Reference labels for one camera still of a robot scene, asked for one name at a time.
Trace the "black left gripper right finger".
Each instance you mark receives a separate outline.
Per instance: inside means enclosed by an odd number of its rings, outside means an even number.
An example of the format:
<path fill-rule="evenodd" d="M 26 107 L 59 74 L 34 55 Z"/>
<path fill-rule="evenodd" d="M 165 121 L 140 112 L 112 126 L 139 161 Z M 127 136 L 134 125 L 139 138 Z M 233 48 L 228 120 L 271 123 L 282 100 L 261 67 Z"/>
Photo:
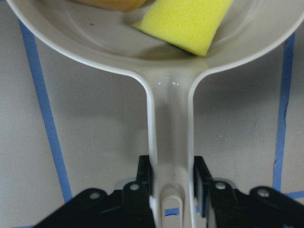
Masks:
<path fill-rule="evenodd" d="M 242 193 L 213 178 L 201 156 L 194 158 L 194 196 L 208 228 L 302 228 L 304 206 L 267 186 Z"/>

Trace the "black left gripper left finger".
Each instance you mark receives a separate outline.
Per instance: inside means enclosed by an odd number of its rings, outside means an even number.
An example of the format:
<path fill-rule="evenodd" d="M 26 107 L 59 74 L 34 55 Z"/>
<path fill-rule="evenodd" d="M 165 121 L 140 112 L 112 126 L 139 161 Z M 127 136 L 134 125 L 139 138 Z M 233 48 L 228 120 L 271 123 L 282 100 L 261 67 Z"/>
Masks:
<path fill-rule="evenodd" d="M 104 190 L 86 189 L 35 226 L 37 228 L 153 228 L 150 208 L 152 167 L 141 155 L 135 180 L 108 195 Z"/>

